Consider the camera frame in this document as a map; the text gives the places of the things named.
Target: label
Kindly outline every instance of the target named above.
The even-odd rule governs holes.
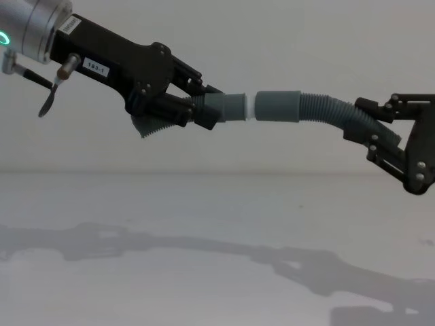
[[[81,22],[82,21],[79,18],[71,16],[66,22],[64,22],[59,30],[67,35],[70,35],[72,32],[74,32],[75,28],[80,25]]]
[[[91,70],[95,73],[98,73],[99,75],[104,76],[104,77],[107,77],[109,75],[109,72],[110,72],[109,67],[103,66],[101,63],[98,63],[97,61],[93,61],[89,58],[84,59],[83,68]]]

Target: screw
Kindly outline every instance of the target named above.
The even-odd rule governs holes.
[[[418,181],[424,181],[425,179],[423,173],[417,173],[415,177],[417,178]]]

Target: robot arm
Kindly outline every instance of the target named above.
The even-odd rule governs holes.
[[[301,92],[259,92],[248,104],[244,94],[224,94],[204,86],[202,75],[176,58],[164,44],[133,43],[73,14],[69,0],[4,0],[0,2],[0,43],[6,47],[2,71],[50,89],[43,117],[58,87],[77,71],[113,88],[143,137],[171,126],[194,122],[212,130],[218,122],[317,121],[344,132],[344,138],[368,148],[367,158],[400,180],[406,191],[421,195],[435,182],[435,95],[394,94],[384,105],[359,98],[355,104]],[[16,62],[22,54],[61,67],[50,82]],[[190,97],[168,94],[173,84]],[[415,120],[405,150],[401,138],[382,122]]]

